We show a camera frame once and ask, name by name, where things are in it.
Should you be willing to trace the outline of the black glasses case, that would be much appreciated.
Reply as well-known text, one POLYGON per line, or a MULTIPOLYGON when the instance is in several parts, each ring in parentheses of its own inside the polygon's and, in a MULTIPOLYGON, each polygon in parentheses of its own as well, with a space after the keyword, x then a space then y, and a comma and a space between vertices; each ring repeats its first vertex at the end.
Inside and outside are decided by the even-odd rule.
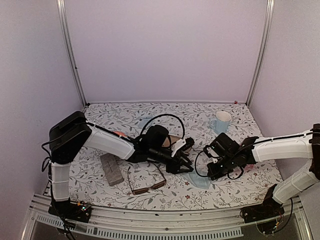
POLYGON ((182 152, 189 152, 190 149, 194 146, 195 141, 192 137, 180 138, 178 136, 169 135, 163 142, 162 147, 171 148, 176 142, 184 141, 184 145, 180 148, 182 152))

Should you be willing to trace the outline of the blue cleaning cloth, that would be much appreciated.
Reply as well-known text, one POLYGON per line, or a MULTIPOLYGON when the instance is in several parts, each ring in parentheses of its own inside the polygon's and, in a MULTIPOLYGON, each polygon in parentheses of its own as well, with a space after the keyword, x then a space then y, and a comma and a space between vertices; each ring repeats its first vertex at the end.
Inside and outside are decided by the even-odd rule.
POLYGON ((186 173, 184 177, 196 188, 203 190, 210 188, 211 179, 209 177, 201 177, 195 171, 186 173))

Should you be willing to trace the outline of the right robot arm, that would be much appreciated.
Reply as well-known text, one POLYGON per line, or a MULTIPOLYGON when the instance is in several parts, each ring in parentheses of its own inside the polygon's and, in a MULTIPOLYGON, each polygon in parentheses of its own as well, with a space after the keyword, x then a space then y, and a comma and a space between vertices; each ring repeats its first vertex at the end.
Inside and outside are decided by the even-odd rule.
POLYGON ((307 159, 307 163, 286 180, 267 191, 258 213, 269 218, 291 197, 298 195, 320 181, 320 125, 294 135, 278 137, 247 137, 241 144, 225 133, 220 133, 204 147, 208 158, 207 175, 212 180, 227 176, 235 168, 243 169, 269 160, 307 159))

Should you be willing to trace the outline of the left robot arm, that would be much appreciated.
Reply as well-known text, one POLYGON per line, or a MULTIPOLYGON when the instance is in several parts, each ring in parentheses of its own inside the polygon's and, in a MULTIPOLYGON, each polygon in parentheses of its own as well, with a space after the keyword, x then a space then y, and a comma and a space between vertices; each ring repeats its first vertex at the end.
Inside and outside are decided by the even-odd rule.
POLYGON ((47 153, 48 179, 55 209, 63 216, 74 213, 69 202, 69 173, 72 161, 83 147, 104 151, 130 163, 153 161, 165 165, 170 174, 189 173, 194 169, 185 151, 187 139, 173 141, 169 130, 159 124, 145 125, 137 137, 121 136, 76 111, 49 130, 49 140, 41 145, 47 153))

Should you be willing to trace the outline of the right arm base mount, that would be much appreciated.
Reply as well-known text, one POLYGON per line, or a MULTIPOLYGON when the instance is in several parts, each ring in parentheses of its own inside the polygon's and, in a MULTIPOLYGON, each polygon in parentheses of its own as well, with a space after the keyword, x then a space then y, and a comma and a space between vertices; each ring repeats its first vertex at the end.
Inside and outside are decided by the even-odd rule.
POLYGON ((259 222, 256 225, 258 231, 267 236, 273 235, 280 230, 285 210, 283 204, 275 202, 272 198, 265 199, 262 203, 243 207, 239 216, 245 223, 259 222))

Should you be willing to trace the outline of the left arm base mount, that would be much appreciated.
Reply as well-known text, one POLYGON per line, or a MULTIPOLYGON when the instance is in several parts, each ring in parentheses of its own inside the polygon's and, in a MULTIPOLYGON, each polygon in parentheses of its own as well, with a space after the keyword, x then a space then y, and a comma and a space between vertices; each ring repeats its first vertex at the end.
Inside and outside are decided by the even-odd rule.
POLYGON ((66 201, 52 200, 48 213, 63 219, 88 223, 92 213, 92 204, 84 201, 73 203, 69 199, 66 201))

